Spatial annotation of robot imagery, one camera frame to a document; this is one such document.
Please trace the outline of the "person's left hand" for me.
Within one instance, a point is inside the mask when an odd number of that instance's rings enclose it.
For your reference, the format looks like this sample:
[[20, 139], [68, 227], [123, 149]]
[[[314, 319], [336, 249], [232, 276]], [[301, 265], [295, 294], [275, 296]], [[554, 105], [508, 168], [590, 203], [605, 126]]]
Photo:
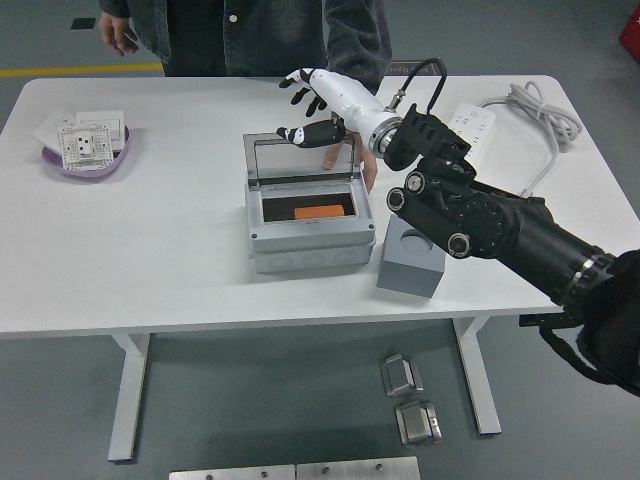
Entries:
[[[364, 184], [367, 192], [370, 193], [374, 187], [375, 180], [378, 174], [377, 158], [364, 147], [362, 138], [359, 133], [350, 132], [348, 136], [354, 142], [357, 153], [356, 159], [361, 164], [361, 174], [364, 180]], [[339, 143], [327, 147], [322, 162], [322, 168], [324, 170], [331, 170], [335, 166], [342, 146], [343, 144]]]

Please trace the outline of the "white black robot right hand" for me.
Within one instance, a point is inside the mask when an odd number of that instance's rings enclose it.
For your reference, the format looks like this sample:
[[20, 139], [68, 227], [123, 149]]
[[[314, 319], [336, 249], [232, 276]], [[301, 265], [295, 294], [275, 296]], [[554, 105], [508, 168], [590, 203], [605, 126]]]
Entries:
[[326, 105], [349, 131], [358, 133], [366, 149], [382, 158], [402, 119], [384, 108], [357, 80], [324, 69], [301, 68], [287, 75], [279, 84], [287, 88], [301, 83], [303, 89], [292, 100], [299, 102], [313, 91], [318, 105]]

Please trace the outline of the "person's right hand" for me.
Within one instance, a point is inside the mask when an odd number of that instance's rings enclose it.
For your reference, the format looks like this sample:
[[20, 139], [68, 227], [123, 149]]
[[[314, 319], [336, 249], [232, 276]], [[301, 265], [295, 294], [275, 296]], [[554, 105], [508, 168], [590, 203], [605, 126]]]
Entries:
[[103, 43], [117, 56], [124, 57], [138, 51], [138, 37], [128, 19], [102, 12], [98, 25]]

